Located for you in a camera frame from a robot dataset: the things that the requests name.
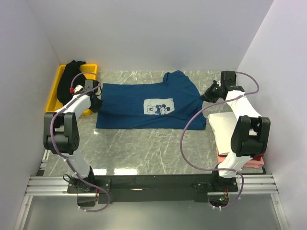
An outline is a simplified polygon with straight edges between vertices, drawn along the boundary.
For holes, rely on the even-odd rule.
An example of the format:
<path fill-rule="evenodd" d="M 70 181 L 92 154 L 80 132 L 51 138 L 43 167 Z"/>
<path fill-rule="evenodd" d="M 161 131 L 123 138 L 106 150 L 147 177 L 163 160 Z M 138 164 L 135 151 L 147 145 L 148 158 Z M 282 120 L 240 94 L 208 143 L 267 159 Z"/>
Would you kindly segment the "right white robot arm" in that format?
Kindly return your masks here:
<path fill-rule="evenodd" d="M 219 174 L 210 180 L 215 191 L 222 191 L 227 178 L 235 177 L 248 161 L 265 153 L 270 132 L 270 119 L 253 108 L 249 93 L 237 85 L 236 75 L 235 71 L 223 71 L 220 81 L 214 81 L 202 95 L 206 102 L 215 104 L 222 99 L 231 108 L 230 112 L 209 114 L 207 118 L 217 151 L 225 155 L 217 166 Z"/>

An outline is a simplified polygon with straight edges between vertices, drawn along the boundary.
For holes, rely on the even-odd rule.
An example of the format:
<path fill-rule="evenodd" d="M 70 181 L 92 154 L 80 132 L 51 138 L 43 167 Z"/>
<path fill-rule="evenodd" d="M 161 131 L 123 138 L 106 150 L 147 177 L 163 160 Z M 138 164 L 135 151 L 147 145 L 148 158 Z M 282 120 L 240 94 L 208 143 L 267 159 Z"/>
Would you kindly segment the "blue printed t-shirt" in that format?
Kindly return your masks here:
<path fill-rule="evenodd" d="M 167 72 L 160 83 L 105 83 L 101 98 L 99 129 L 184 129 L 203 105 L 198 89 L 180 70 Z"/>

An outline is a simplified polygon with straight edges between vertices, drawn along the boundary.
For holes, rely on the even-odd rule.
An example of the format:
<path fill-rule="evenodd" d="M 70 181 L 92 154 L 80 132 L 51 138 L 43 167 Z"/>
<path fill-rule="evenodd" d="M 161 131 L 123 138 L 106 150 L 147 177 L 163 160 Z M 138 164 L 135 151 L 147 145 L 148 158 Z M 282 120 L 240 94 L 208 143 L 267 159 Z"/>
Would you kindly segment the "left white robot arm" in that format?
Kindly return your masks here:
<path fill-rule="evenodd" d="M 96 95 L 101 83 L 86 80 L 85 85 L 71 88 L 72 99 L 63 107 L 44 115 L 43 144 L 45 149 L 58 155 L 71 170 L 72 181 L 79 181 L 79 187 L 86 193 L 95 189 L 94 173 L 79 150 L 80 135 L 77 119 L 89 109 L 98 112 L 103 101 Z"/>

